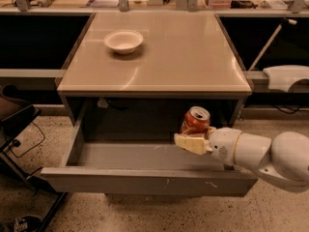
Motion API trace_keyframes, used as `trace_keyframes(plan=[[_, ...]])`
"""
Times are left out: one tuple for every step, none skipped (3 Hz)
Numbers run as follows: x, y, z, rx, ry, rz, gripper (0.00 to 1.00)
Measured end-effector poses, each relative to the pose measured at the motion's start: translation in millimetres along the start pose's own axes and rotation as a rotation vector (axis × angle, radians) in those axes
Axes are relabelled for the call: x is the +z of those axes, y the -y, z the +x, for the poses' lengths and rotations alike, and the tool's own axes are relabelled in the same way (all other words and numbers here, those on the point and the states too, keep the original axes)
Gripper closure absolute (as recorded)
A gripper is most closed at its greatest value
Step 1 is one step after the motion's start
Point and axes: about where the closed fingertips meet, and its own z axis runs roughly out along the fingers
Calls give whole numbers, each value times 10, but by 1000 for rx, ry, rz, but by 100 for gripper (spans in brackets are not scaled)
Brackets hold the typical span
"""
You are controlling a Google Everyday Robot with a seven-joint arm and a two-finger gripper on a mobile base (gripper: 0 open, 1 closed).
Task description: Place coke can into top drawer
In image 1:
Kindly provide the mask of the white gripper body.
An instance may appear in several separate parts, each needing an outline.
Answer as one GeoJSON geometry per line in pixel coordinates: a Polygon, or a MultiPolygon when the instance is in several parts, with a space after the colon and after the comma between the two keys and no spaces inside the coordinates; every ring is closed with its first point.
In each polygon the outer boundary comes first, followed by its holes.
{"type": "Polygon", "coordinates": [[[223,164],[235,165],[234,151],[241,134],[241,130],[231,128],[221,128],[212,132],[209,137],[213,149],[211,156],[223,164]]]}

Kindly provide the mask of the white curved robot base part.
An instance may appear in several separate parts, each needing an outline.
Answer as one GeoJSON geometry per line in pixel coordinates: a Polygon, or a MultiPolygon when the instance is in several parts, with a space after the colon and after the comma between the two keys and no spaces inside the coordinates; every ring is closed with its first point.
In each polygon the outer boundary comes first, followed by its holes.
{"type": "Polygon", "coordinates": [[[270,90],[288,92],[294,84],[301,80],[309,80],[309,67],[300,65],[283,65],[263,69],[268,78],[270,90]]]}

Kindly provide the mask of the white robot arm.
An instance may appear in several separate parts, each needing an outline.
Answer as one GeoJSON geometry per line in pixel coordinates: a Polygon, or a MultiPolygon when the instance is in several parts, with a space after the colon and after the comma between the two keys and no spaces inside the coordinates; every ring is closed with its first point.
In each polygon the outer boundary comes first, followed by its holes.
{"type": "Polygon", "coordinates": [[[289,192],[309,189],[309,137],[285,131],[273,139],[231,128],[174,134],[175,144],[196,155],[210,154],[228,166],[240,166],[289,192]]]}

